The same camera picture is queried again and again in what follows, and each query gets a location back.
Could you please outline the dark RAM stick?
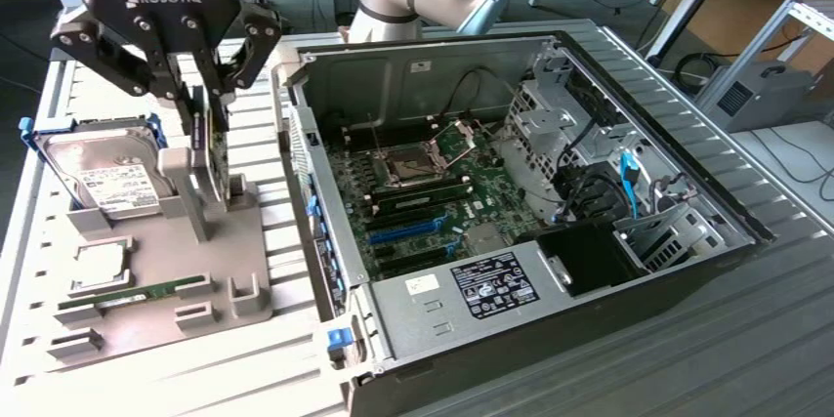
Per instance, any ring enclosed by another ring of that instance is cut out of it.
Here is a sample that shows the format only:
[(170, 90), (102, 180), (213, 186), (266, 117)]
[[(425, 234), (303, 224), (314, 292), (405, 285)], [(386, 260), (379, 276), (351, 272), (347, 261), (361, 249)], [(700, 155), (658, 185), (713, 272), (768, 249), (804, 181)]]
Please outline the dark RAM stick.
[(449, 202), (461, 200), (462, 198), (467, 198), (471, 192), (473, 192), (473, 188), (469, 187), (466, 194), (453, 195), (439, 200), (429, 200), (429, 198), (422, 198), (422, 199), (413, 199), (413, 200), (383, 201), (381, 203), (375, 203), (373, 201), (371, 213), (375, 217), (381, 217), (381, 216), (386, 216), (394, 213), (399, 213), (402, 211), (415, 210), (415, 209), (431, 207), (435, 205), (443, 205)]

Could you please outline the silver slanted disk bay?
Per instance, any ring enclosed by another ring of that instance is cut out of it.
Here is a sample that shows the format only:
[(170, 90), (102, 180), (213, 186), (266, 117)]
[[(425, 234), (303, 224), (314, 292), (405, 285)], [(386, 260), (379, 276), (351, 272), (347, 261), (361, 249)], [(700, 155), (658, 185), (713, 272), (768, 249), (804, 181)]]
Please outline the silver slanted disk bay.
[(722, 235), (688, 204), (640, 219), (617, 221), (614, 229), (637, 256), (640, 266), (652, 272), (714, 256), (726, 247)]

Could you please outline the aluminium profile frame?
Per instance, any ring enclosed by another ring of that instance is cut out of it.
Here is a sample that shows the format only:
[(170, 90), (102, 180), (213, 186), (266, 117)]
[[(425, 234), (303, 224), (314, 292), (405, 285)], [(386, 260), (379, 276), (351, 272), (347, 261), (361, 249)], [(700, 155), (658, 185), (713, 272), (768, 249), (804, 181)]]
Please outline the aluminium profile frame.
[[(757, 26), (756, 36), (749, 36), (750, 43), (738, 53), (726, 72), (720, 74), (708, 83), (705, 91), (696, 102), (704, 109), (713, 109), (725, 93), (730, 90), (737, 76), (765, 55), (769, 59), (768, 48), (780, 53), (781, 62), (790, 63), (800, 56), (800, 66), (808, 65), (810, 72), (818, 72), (826, 65), (834, 63), (834, 0), (784, 0), (773, 11), (768, 21), (764, 20), (761, 8), (742, 10), (746, 14), (733, 14), (736, 22), (726, 24), (722, 29), (725, 38), (752, 33)], [(777, 45), (782, 26), (790, 22), (798, 24), (801, 38), (782, 38), (786, 46)]]

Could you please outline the green motherboard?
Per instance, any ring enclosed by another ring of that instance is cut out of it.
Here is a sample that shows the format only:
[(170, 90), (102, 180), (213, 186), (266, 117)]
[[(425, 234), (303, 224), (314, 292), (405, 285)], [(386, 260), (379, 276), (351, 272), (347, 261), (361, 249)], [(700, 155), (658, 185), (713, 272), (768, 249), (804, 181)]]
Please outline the green motherboard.
[[(422, 124), (394, 129), (377, 126), (382, 150), (387, 154), (397, 149), (418, 147), (429, 154), (425, 143), (455, 120), (430, 118)], [(391, 255), (407, 255), (447, 245), (453, 249), (449, 257), (455, 257), (454, 261), (474, 256), (465, 239), (465, 232), (473, 226), (495, 223), (514, 244), (515, 238), (524, 232), (545, 225), (542, 217), (553, 203), (541, 192), (520, 186), (511, 178), (506, 160), (499, 153), (503, 142), (497, 138), (494, 129), (475, 120), (461, 120), (473, 127), (477, 148), (449, 170), (438, 168), (434, 163), (439, 176), (427, 182), (459, 178), (471, 184), (473, 192), (467, 198), (425, 207), (442, 207), (447, 211), (447, 215), (439, 217), (446, 222), (438, 232), (378, 245), (369, 244), (369, 236), (386, 230), (367, 231), (365, 223), (377, 218), (371, 213), (370, 192), (375, 188), (390, 188), (386, 186), (385, 160), (375, 158), (369, 126), (358, 129), (342, 128), (327, 137), (325, 149), (351, 231), (363, 266), (375, 280), (383, 280), (379, 278), (382, 266), (378, 261)], [(466, 148), (462, 135), (455, 129), (441, 138), (439, 144), (446, 157), (453, 157)]]

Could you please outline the metal socket cover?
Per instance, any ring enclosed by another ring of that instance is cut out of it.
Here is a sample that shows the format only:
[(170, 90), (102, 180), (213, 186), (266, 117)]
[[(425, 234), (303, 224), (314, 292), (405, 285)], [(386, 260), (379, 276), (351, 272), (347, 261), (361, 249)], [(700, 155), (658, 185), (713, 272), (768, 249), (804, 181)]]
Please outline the metal socket cover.
[[(442, 146), (439, 144), (439, 141), (451, 129), (455, 129), (462, 135), (463, 142), (466, 143), (466, 148), (453, 157), (446, 157), (442, 154)], [(425, 148), (429, 150), (431, 160), (435, 163), (437, 167), (442, 168), (443, 170), (449, 170), (477, 148), (473, 127), (466, 124), (461, 119), (457, 119), (425, 143)]]

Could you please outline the green RAM stick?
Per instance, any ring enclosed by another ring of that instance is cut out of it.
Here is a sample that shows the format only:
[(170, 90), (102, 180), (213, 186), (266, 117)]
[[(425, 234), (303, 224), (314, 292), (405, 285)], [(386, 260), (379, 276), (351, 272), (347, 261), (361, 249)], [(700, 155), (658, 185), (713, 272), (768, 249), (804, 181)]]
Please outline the green RAM stick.
[(60, 302), (56, 306), (56, 311), (63, 312), (88, 306), (107, 310), (110, 308), (165, 299), (177, 294), (178, 287), (190, 286), (206, 280), (209, 280), (209, 276), (206, 274), (199, 274), (146, 286), (131, 287), (103, 294), (92, 294), (87, 297)]

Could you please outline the black slanted pole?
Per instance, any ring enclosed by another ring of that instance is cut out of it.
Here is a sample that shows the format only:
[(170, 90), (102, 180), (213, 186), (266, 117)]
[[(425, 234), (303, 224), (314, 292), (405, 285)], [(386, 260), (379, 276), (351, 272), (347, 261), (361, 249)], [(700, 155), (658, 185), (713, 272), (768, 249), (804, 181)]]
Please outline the black slanted pole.
[(674, 28), (669, 31), (669, 35), (664, 40), (662, 44), (652, 50), (648, 56), (648, 62), (653, 66), (660, 66), (666, 59), (672, 48), (678, 41), (681, 35), (688, 29), (688, 26), (704, 5), (706, 0), (692, 0), (688, 4), (688, 9), (681, 13), (677, 21), (674, 22)]

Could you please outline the silver chipset heatsink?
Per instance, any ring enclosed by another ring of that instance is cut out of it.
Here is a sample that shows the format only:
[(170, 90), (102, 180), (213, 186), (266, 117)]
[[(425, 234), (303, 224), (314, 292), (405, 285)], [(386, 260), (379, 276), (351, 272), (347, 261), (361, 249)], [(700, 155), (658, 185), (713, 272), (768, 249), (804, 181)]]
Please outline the silver chipset heatsink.
[(474, 255), (497, 251), (513, 244), (495, 223), (483, 223), (469, 228), (465, 239)]

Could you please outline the black long expansion slot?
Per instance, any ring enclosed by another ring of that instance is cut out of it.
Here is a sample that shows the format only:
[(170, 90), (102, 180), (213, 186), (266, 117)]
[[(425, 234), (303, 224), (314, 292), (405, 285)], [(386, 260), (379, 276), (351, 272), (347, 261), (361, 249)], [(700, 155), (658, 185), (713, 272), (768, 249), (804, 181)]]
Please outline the black long expansion slot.
[(403, 275), (415, 271), (430, 269), (437, 266), (442, 266), (453, 262), (454, 260), (455, 260), (455, 257), (438, 256), (431, 259), (419, 260), (418, 262), (411, 263), (409, 265), (383, 266), (381, 269), (379, 278), (381, 279), (393, 278), (398, 275)]
[(383, 257), (378, 261), (378, 264), (386, 269), (414, 266), (446, 259), (451, 252), (453, 249), (447, 245), (441, 245), (437, 248), (413, 252), (407, 255), (391, 255), (389, 257)]
[(365, 229), (367, 231), (395, 229), (433, 221), (435, 218), (445, 217), (446, 215), (447, 211), (442, 207), (405, 211), (374, 218), (365, 223)]

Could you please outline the open black PC case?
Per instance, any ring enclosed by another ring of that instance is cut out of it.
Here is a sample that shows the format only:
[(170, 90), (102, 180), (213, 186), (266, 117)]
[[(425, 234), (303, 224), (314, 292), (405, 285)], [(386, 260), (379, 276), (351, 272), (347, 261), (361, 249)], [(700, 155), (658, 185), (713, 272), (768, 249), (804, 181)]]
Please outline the open black PC case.
[[(431, 359), (377, 376), (369, 348), (369, 337), (377, 334), (369, 291), (370, 284), (382, 280), (373, 279), (363, 266), (325, 149), (327, 137), (342, 128), (367, 127), (370, 113), (375, 125), (386, 129), (415, 126), (430, 118), (471, 119), (494, 129), (502, 140), (510, 104), (549, 41), (580, 47), (613, 77), (653, 147), (652, 155), (641, 159), (645, 168), (624, 153), (618, 169), (608, 163), (572, 167), (560, 171), (550, 183), (503, 157), (517, 184), (541, 192), (553, 203), (538, 229), (594, 218), (605, 218), (614, 225), (688, 204), (722, 235), (726, 247), (714, 256), (664, 271), (646, 271), (632, 281), (576, 296), (584, 304), (550, 319), (546, 333), (533, 336), (541, 354), (518, 367)], [(628, 69), (617, 72), (614, 61), (621, 57), (613, 44), (593, 45), (565, 31), (305, 45), (283, 53), (275, 70), (277, 82), (289, 95), (282, 153), (323, 319), (314, 338), (323, 374), (339, 385), (351, 417), (397, 417), (549, 363), (568, 350), (665, 313), (726, 271), (730, 263), (773, 239), (770, 230), (674, 134), (669, 118), (640, 98), (638, 85), (660, 91), (661, 80), (637, 59), (629, 59)], [(318, 207), (309, 216), (306, 203), (314, 194)], [(345, 327), (353, 329), (355, 343), (329, 352), (326, 331)]]

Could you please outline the thin metal locking lever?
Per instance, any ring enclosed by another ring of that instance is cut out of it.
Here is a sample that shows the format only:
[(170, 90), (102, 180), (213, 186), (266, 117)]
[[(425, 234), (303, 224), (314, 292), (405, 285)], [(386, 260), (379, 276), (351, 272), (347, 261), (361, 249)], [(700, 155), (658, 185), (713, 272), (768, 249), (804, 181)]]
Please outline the thin metal locking lever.
[(375, 158), (379, 161), (383, 161), (385, 158), (386, 158), (386, 152), (382, 150), (382, 146), (381, 146), (381, 142), (379, 142), (379, 138), (378, 138), (378, 134), (377, 134), (375, 121), (374, 121), (374, 118), (373, 118), (370, 113), (367, 113), (366, 115), (367, 115), (367, 121), (369, 121), (369, 129), (370, 129), (370, 133), (371, 133), (373, 141), (374, 141), (374, 146), (375, 146)]

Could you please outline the black plastic air duct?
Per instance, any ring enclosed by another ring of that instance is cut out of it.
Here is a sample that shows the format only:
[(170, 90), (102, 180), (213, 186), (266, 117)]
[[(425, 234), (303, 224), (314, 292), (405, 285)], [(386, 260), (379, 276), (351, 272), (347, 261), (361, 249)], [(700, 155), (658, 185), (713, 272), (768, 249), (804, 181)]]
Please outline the black plastic air duct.
[(594, 218), (524, 232), (515, 243), (536, 241), (545, 257), (558, 259), (572, 278), (568, 291), (580, 296), (646, 275), (618, 239), (613, 222)]

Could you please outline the grey control box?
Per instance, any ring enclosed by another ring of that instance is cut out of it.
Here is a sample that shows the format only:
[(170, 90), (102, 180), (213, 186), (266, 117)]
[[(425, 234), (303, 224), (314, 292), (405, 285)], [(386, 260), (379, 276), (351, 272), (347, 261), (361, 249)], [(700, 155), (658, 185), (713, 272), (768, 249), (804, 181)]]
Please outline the grey control box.
[(824, 117), (832, 105), (813, 95), (816, 88), (806, 70), (780, 61), (757, 62), (745, 68), (705, 114), (728, 133)]

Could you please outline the grey parts rack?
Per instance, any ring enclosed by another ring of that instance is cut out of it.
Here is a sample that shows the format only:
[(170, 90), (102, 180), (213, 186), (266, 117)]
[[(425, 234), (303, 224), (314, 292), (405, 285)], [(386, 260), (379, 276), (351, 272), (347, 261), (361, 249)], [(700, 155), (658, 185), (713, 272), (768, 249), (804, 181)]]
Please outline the grey parts rack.
[[(64, 269), (52, 317), (58, 331), (44, 345), (51, 371), (80, 368), (119, 356), (262, 322), (271, 316), (269, 269), (257, 187), (242, 182), (227, 206), (202, 200), (191, 178), (193, 152), (166, 148), (158, 168), (175, 187), (159, 213), (122, 221), (99, 210), (70, 213), (80, 242)], [(123, 278), (71, 289), (82, 248), (126, 247)], [(209, 280), (177, 288), (169, 298), (99, 309), (58, 312), (67, 300), (206, 274)]]

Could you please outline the Nvidia graphics card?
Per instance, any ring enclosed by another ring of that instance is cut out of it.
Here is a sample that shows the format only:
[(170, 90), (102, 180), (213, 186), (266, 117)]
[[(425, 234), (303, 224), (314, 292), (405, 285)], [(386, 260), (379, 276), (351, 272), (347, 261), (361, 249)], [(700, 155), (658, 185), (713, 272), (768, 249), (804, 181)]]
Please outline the Nvidia graphics card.
[(206, 202), (227, 206), (230, 174), (226, 133), (215, 129), (213, 108), (202, 85), (193, 86), (193, 99), (193, 173)]

